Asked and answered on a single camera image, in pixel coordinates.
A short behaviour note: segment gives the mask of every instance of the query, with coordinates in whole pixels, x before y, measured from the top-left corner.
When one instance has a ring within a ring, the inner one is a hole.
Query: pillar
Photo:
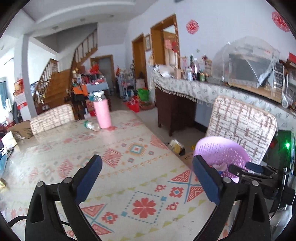
[[[29,35],[21,36],[15,45],[14,55],[14,69],[15,69],[15,82],[23,79],[24,91],[27,105],[20,109],[23,120],[31,120],[37,116],[33,97],[31,95],[29,73],[28,73],[28,47]]]

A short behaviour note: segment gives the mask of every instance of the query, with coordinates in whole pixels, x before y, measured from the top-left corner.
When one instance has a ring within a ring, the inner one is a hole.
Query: metal bolt
[[[44,182],[40,181],[40,182],[37,183],[37,187],[42,187],[43,184],[44,184]]]
[[[72,178],[70,178],[70,177],[66,177],[64,179],[64,183],[70,183],[71,181],[72,181]]]
[[[257,182],[257,181],[252,181],[252,184],[255,186],[255,187],[257,187],[257,186],[259,186],[259,183]]]
[[[226,183],[231,183],[231,179],[229,177],[224,177],[223,181]]]

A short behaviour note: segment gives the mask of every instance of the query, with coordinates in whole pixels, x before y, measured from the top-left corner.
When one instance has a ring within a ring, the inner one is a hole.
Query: stair railing
[[[39,104],[43,104],[43,99],[46,96],[47,86],[50,83],[53,73],[59,72],[58,61],[50,59],[41,74],[41,77],[36,85],[33,100],[35,107],[38,108]]]
[[[70,68],[70,79],[68,91],[72,90],[72,79],[73,70],[79,68],[80,63],[83,63],[87,59],[87,54],[90,53],[94,48],[98,48],[98,31],[95,29],[91,34],[89,34],[75,49],[71,68]]]

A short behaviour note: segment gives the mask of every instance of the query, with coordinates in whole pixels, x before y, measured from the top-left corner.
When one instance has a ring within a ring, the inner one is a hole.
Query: patterned chair back
[[[34,117],[30,125],[33,135],[37,135],[74,120],[72,107],[64,104]]]
[[[242,146],[251,162],[260,164],[276,132],[274,115],[226,96],[218,96],[206,132]]]

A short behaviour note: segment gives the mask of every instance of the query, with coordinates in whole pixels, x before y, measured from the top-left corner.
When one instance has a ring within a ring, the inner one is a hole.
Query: staircase
[[[80,69],[81,65],[97,51],[97,48],[97,30],[94,30],[75,49],[70,69],[59,72],[58,61],[49,60],[33,95],[38,115],[65,103],[71,104],[66,97],[72,90],[72,71],[76,68]]]

